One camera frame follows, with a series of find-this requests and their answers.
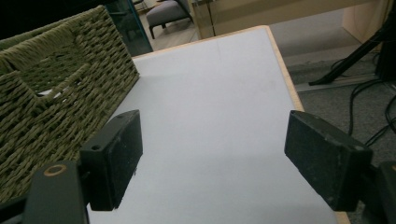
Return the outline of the green woven basket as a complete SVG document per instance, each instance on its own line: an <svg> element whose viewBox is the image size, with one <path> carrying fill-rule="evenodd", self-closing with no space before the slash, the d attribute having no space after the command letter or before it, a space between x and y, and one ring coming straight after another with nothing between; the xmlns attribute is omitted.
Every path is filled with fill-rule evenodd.
<svg viewBox="0 0 396 224"><path fill-rule="evenodd" d="M103 6L0 40L0 203L45 164L77 159L138 79Z"/></svg>

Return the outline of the glass panel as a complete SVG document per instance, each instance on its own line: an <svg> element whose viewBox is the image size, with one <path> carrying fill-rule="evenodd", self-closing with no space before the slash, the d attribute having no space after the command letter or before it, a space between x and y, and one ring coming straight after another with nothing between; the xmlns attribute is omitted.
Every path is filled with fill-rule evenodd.
<svg viewBox="0 0 396 224"><path fill-rule="evenodd" d="M152 52L148 36L134 7L133 0L115 0L106 5L106 10L131 56Z"/></svg>

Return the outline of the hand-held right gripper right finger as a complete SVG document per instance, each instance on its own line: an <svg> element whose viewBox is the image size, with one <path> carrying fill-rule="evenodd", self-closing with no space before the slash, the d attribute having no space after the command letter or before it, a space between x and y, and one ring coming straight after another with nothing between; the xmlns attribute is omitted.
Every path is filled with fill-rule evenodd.
<svg viewBox="0 0 396 224"><path fill-rule="evenodd" d="M355 210L371 149L324 119L292 110L284 152L332 210Z"/></svg>

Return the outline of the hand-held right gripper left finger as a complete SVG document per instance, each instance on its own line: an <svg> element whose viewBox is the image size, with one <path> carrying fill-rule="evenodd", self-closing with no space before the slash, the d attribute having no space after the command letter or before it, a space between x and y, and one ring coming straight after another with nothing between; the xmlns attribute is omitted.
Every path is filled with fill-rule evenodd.
<svg viewBox="0 0 396 224"><path fill-rule="evenodd" d="M140 111L115 116L79 153L91 209L117 209L143 155Z"/></svg>

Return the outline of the grey upholstered chair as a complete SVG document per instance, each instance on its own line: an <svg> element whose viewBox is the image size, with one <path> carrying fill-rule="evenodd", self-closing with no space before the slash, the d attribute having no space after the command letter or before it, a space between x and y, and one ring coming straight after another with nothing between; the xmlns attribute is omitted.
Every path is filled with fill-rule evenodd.
<svg viewBox="0 0 396 224"><path fill-rule="evenodd" d="M148 29L151 38L155 38L153 29L161 26L163 29L169 22L189 19L192 21L188 0L162 0L161 3L152 8L147 14Z"/></svg>

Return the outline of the black metal stand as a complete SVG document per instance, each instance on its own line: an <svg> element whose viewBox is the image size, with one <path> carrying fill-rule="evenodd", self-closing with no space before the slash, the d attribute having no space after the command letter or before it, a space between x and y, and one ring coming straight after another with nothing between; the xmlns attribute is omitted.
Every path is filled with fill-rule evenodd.
<svg viewBox="0 0 396 224"><path fill-rule="evenodd" d="M381 44L382 47L375 74L383 81L396 80L396 0L392 4L384 24L374 35L336 65L327 75L318 80L309 82L308 85L316 86L332 83L379 44Z"/></svg>

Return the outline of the white item in basket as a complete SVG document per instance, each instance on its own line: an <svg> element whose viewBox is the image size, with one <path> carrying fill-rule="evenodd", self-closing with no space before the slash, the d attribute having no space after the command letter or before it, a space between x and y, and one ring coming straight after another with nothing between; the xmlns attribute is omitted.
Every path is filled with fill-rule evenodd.
<svg viewBox="0 0 396 224"><path fill-rule="evenodd" d="M67 88L63 88L61 90L55 90L55 89L45 90L39 92L37 96L39 97L48 96L49 98L57 98L58 96L62 95L65 91L67 91Z"/></svg>

